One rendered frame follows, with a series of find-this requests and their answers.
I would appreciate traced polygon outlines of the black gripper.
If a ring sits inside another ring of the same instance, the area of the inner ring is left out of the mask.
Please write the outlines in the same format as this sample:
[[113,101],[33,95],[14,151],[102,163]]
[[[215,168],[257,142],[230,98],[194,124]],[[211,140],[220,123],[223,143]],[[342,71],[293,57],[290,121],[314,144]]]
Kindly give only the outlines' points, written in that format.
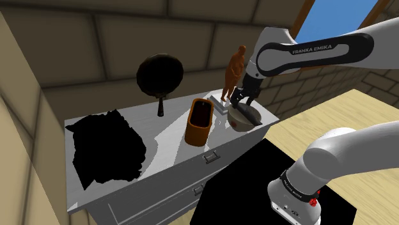
[[235,88],[230,96],[230,104],[234,109],[237,108],[238,103],[244,98],[248,97],[246,105],[251,105],[254,99],[260,95],[260,86],[263,82],[263,78],[253,77],[248,73],[245,74],[242,80],[242,87]]

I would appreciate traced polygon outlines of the black flat utensil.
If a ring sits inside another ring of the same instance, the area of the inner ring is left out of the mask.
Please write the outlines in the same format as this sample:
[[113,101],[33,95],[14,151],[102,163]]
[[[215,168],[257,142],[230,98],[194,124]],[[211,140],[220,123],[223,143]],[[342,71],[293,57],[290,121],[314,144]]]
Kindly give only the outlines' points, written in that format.
[[262,124],[261,120],[258,121],[250,112],[248,109],[244,109],[242,106],[240,106],[238,103],[238,106],[236,109],[240,111],[240,113],[245,116],[254,126],[259,126]]

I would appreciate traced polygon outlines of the grey bowl with red mark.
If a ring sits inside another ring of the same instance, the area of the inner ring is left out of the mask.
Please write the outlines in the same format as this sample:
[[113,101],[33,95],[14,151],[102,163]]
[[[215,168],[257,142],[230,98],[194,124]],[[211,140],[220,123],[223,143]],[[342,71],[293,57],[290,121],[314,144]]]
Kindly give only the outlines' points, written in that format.
[[[258,120],[262,119],[261,114],[250,105],[245,103],[239,103],[244,109],[248,109],[249,112]],[[255,126],[243,116],[238,109],[234,109],[232,105],[228,107],[228,122],[233,130],[237,132],[247,132],[255,128]]]

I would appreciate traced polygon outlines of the orange human figure statue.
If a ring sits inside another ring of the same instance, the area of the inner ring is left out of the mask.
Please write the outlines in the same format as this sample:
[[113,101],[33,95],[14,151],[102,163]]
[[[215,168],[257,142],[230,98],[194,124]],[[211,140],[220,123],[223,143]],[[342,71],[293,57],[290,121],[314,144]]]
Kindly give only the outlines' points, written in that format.
[[209,100],[214,103],[214,107],[221,114],[226,114],[230,97],[241,78],[244,69],[244,54],[246,53],[246,46],[240,45],[239,49],[230,59],[230,62],[225,70],[225,82],[222,93],[219,95],[211,95]]

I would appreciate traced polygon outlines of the orange rectangular container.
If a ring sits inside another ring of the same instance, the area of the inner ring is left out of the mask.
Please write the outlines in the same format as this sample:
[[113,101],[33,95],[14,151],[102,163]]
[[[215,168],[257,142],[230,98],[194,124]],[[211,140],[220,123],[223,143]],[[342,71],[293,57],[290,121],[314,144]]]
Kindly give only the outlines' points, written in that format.
[[187,119],[185,142],[191,146],[204,146],[212,125],[214,104],[204,98],[195,98]]

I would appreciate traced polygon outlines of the black robot stand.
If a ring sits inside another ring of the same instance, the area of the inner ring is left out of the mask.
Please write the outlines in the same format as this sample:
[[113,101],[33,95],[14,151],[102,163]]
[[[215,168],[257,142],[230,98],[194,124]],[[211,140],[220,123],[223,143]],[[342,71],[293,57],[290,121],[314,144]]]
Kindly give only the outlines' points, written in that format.
[[293,163],[263,139],[206,182],[190,225],[291,225],[272,209],[267,186]]

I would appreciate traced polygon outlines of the black frying pan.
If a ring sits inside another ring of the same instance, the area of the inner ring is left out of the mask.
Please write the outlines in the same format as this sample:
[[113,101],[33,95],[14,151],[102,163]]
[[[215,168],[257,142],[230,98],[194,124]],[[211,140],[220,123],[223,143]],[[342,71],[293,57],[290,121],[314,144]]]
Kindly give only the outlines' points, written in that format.
[[155,54],[140,64],[136,73],[137,85],[143,93],[159,99],[158,117],[164,115],[163,98],[180,85],[183,74],[180,60],[169,54]]

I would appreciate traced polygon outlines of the grey chest of drawers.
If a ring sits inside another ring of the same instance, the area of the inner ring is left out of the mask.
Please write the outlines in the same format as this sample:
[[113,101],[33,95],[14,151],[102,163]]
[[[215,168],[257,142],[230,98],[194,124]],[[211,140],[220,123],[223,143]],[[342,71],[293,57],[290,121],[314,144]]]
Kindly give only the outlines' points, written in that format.
[[146,159],[141,176],[131,182],[94,182],[82,188],[72,164],[74,140],[65,132],[66,199],[69,213],[85,209],[89,225],[168,225],[194,208],[214,175],[261,141],[277,118],[257,102],[261,125],[237,132],[227,117],[215,112],[206,145],[185,142],[192,95],[165,101],[165,115],[157,116],[157,103],[128,107],[120,114],[142,137]]

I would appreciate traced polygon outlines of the black crumpled cloth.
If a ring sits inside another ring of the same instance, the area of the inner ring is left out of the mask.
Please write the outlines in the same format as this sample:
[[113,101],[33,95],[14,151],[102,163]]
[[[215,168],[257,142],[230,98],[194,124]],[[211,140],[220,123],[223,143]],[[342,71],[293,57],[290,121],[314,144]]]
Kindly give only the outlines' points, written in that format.
[[118,110],[85,116],[65,128],[72,133],[72,164],[84,190],[92,182],[131,182],[141,176],[146,146]]

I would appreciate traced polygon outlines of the window with brown frame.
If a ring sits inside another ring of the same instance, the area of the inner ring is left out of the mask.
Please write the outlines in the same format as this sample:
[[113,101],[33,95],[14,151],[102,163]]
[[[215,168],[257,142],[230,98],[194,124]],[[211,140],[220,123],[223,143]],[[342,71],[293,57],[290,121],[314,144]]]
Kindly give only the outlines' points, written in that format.
[[311,42],[355,31],[378,0],[315,0],[295,41]]

